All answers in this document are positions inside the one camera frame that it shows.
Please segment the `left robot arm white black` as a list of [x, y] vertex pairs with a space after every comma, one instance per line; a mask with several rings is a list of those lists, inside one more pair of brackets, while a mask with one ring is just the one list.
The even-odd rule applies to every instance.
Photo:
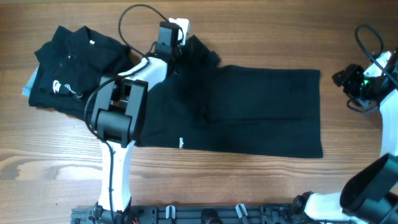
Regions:
[[91, 128], [99, 137], [103, 178], [99, 199], [89, 219], [98, 223], [135, 223], [130, 209], [131, 152], [141, 135], [148, 91], [164, 81], [190, 30], [188, 19], [160, 23], [155, 50], [116, 77], [104, 75], [96, 92]]

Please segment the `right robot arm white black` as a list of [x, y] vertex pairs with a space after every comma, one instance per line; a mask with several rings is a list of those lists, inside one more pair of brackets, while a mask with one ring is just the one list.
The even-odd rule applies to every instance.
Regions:
[[358, 106], [377, 103], [382, 116], [380, 158], [352, 177], [341, 192], [307, 192], [290, 204], [288, 223], [397, 223], [397, 52], [383, 52], [368, 68], [349, 65], [334, 74]]

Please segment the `black t-shirt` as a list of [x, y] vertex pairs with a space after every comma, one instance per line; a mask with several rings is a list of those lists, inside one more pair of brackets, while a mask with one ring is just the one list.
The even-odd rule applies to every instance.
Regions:
[[149, 90], [139, 147], [323, 157], [320, 76], [312, 69], [220, 65], [197, 37]]

